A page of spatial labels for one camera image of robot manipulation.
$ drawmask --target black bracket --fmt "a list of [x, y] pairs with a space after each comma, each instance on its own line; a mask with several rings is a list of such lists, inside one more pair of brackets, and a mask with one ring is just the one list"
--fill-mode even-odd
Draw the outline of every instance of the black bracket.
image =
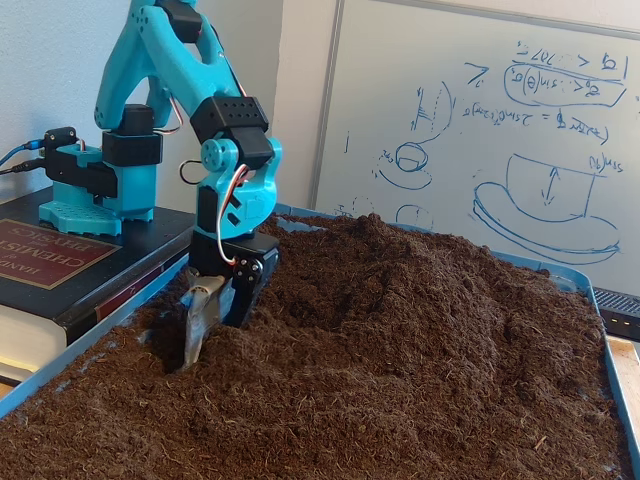
[[169, 23], [182, 43], [196, 43], [202, 31], [202, 17], [191, 5], [178, 0], [157, 0], [169, 17]]
[[189, 266], [195, 268], [200, 275], [222, 275], [232, 281], [235, 295], [231, 310], [224, 319], [225, 325], [239, 328], [247, 322], [260, 292], [278, 265], [278, 246], [276, 238], [261, 233], [226, 240], [223, 242], [225, 252], [238, 258], [238, 264], [231, 267], [220, 258], [214, 239], [194, 232]]
[[103, 163], [89, 163], [87, 168], [82, 168], [75, 155], [53, 149], [45, 154], [45, 169], [47, 177], [54, 182], [84, 187], [87, 192], [102, 197], [118, 196], [118, 177]]
[[220, 135], [233, 140], [240, 150], [240, 163], [251, 170], [259, 170], [273, 158], [265, 135], [269, 121], [254, 97], [209, 97], [191, 117], [191, 126], [200, 143]]

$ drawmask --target teal robotic arm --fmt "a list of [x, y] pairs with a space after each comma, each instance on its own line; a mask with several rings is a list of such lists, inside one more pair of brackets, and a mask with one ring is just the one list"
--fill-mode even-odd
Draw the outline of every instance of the teal robotic arm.
[[[66, 143], [51, 142], [45, 164], [54, 201], [40, 208], [42, 220], [74, 233], [117, 235], [124, 220], [151, 221], [165, 133], [159, 129], [174, 102], [182, 106], [208, 171], [197, 187], [192, 288], [183, 298], [189, 307], [185, 367], [197, 361], [216, 323], [246, 322], [276, 268], [278, 241], [256, 230], [275, 207], [282, 158], [278, 141], [265, 135], [269, 124], [257, 99], [244, 93], [215, 30], [195, 5], [196, 0], [132, 0], [94, 112], [102, 149], [75, 144], [75, 132]], [[144, 79], [146, 104], [127, 104]], [[78, 208], [91, 213], [90, 219], [68, 216]], [[230, 304], [224, 312], [222, 294]]]
[[[126, 100], [145, 78], [155, 128], [167, 124], [170, 99], [177, 99], [202, 143], [202, 162], [210, 172], [199, 187], [199, 195], [210, 201], [198, 202], [201, 221], [196, 228], [204, 235], [236, 238], [252, 232], [273, 211], [282, 149], [275, 139], [266, 139], [264, 113], [256, 99], [244, 95], [213, 27], [196, 13], [195, 4], [195, 0], [133, 0], [105, 68], [95, 120], [103, 130], [120, 128], [129, 115]], [[202, 61], [187, 49], [188, 43], [195, 44]], [[228, 191], [242, 165], [255, 176], [227, 205], [220, 232], [211, 232], [207, 224], [215, 217], [214, 203]]]

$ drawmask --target handwritten equation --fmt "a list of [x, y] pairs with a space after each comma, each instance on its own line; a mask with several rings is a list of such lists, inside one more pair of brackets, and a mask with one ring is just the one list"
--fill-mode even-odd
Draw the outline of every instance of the handwritten equation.
[[475, 102], [471, 108], [466, 108], [462, 116], [485, 118], [487, 120], [491, 120], [493, 125], [496, 127], [505, 124], [505, 122], [528, 127], [531, 125], [531, 118], [534, 117], [534, 115], [530, 115], [528, 113], [511, 112], [505, 109], [499, 110], [496, 108], [490, 110], [484, 108], [479, 102]]
[[508, 67], [504, 74], [504, 89], [511, 100], [530, 107], [593, 105], [612, 108], [627, 91], [617, 80], [531, 63]]
[[570, 124], [567, 126], [567, 122], [562, 115], [562, 110], [560, 110], [560, 113], [558, 113], [556, 118], [558, 120], [559, 129], [568, 128], [570, 131], [575, 131], [587, 137], [593, 136], [602, 142], [600, 145], [604, 145], [609, 141], [609, 129], [606, 126], [604, 127], [604, 132], [602, 132], [597, 127], [590, 127], [587, 123], [576, 117], [571, 117]]

